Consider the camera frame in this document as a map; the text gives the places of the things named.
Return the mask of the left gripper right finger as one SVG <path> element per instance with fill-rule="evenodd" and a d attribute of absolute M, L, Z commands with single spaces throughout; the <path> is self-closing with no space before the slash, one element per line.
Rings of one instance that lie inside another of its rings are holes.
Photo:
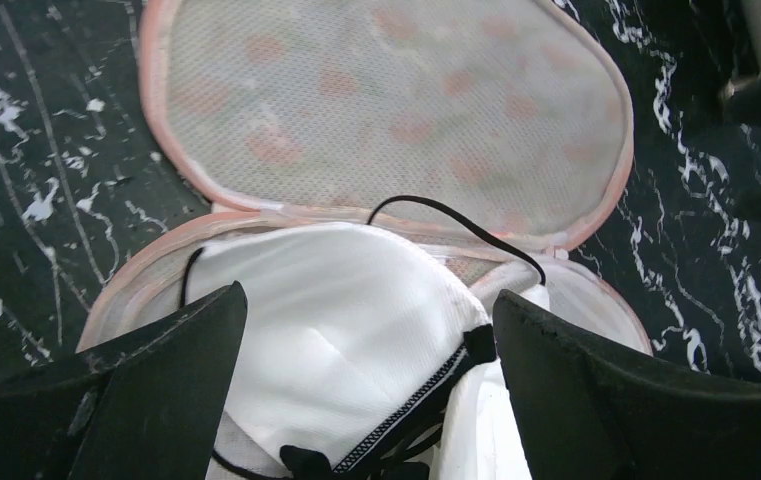
<path fill-rule="evenodd" d="M 698 373 L 511 291 L 493 325 L 535 479 L 761 479 L 761 384 Z"/>

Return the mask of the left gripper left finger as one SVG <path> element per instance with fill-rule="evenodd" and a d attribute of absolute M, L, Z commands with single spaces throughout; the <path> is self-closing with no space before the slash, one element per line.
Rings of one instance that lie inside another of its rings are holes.
<path fill-rule="evenodd" d="M 202 479 L 242 343 L 232 284 L 0 382 L 0 479 Z"/>

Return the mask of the white bra black trim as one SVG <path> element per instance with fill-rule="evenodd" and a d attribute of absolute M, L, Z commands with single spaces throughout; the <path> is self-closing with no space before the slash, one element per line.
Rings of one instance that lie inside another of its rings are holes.
<path fill-rule="evenodd" d="M 324 223 L 210 240 L 180 306 L 239 283 L 211 479 L 527 479 L 493 323 L 410 240 Z"/>

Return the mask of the floral pink mesh laundry bag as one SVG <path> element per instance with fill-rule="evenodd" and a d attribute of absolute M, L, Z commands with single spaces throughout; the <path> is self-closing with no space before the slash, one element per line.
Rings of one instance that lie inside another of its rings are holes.
<path fill-rule="evenodd" d="M 89 349 L 176 307 L 208 240 L 371 222 L 427 250 L 491 306 L 531 268 L 437 200 L 530 253 L 551 310 L 644 353 L 629 304 L 569 259 L 613 213 L 634 160 L 614 60 L 550 1 L 152 1 L 139 92 L 165 157 L 212 205 L 129 260 L 93 304 Z"/>

